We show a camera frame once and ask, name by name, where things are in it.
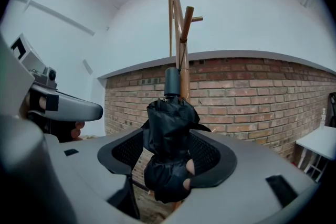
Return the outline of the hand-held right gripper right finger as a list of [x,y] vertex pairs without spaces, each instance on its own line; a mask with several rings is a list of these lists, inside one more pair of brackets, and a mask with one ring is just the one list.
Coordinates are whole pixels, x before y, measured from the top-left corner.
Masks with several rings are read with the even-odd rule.
[[291,223],[319,185],[273,150],[191,130],[191,192],[166,223]]

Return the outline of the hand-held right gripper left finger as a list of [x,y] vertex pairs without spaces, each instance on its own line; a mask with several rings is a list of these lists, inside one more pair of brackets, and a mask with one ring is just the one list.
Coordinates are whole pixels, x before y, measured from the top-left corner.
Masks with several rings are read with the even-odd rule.
[[46,134],[45,141],[66,197],[64,223],[140,223],[132,169],[143,151],[141,129],[67,143]]

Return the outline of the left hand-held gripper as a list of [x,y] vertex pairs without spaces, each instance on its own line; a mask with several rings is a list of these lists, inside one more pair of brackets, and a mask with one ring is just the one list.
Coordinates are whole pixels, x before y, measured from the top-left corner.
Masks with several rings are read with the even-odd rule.
[[47,113],[50,108],[58,108],[57,120],[61,121],[102,118],[101,105],[60,92],[57,95],[56,71],[43,63],[23,34],[10,45],[10,52],[10,88],[15,101],[12,110],[17,117],[50,124],[53,119]]

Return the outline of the person's left hand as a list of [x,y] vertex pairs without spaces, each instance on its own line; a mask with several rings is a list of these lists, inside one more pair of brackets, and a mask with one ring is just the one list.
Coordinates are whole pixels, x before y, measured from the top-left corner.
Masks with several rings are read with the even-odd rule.
[[73,141],[82,140],[80,135],[81,135],[81,130],[84,128],[84,126],[85,126],[85,122],[76,122],[75,123],[75,128],[70,133]]

